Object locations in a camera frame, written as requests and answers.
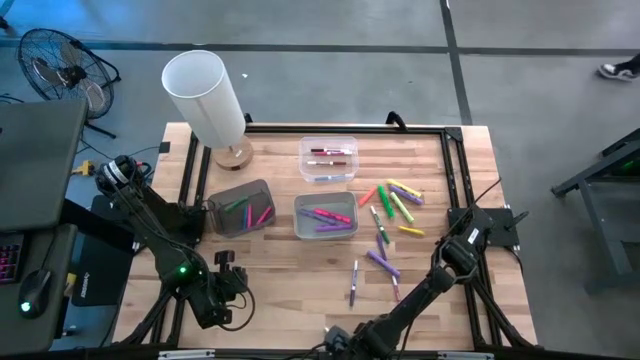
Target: shoe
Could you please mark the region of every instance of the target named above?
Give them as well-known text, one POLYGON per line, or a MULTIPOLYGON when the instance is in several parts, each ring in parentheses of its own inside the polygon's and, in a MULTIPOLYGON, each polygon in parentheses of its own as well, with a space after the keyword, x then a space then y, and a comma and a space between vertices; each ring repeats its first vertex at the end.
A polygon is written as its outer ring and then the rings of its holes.
POLYGON ((607 79, 616 79, 622 81, 631 81, 640 76, 640 73, 634 74, 631 70, 628 69, 618 70, 616 69, 615 65, 611 64, 600 65, 600 67, 598 67, 598 74, 607 79))

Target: lamp base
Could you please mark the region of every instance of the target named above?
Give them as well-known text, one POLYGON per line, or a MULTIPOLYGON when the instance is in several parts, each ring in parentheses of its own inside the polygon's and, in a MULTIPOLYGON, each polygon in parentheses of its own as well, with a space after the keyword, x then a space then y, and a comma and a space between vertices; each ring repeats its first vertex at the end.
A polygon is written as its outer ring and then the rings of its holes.
POLYGON ((225 170, 240 170, 251 162, 253 147, 249 138, 242 136, 236 145, 223 149, 211 149, 211 157, 225 170))

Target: lamp shade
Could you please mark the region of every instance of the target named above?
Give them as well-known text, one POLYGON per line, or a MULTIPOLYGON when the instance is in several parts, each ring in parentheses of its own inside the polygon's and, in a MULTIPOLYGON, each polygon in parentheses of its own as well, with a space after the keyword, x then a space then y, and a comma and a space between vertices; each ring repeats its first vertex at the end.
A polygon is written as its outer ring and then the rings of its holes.
POLYGON ((244 116, 218 55, 194 50, 174 57, 162 71, 162 85, 205 146, 215 149, 240 141, 244 116))

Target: fan grill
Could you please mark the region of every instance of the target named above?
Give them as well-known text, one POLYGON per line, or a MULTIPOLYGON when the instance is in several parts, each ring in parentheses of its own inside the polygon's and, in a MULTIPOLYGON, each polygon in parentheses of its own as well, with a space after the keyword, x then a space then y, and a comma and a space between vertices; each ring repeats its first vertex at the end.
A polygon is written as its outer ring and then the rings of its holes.
POLYGON ((93 82, 102 89, 104 105, 90 106, 87 117, 96 119, 109 111, 113 102, 109 73, 102 62, 75 38, 56 30, 30 30, 20 40, 18 61, 25 77, 42 98, 87 99, 86 89, 91 89, 89 94, 95 93, 95 86, 91 87, 93 82), (61 80, 52 83, 56 77, 61 80))

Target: mouse pad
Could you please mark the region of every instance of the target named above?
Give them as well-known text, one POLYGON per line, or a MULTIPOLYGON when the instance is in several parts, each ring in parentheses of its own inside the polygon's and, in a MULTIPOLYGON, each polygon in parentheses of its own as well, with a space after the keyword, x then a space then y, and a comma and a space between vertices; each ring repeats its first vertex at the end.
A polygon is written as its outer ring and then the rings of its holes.
MULTIPOLYGON (((91 211, 112 221, 124 215, 111 209, 106 196, 93 198, 91 211)), ((71 303, 75 306, 117 305, 129 277, 133 256, 85 235, 71 303)))

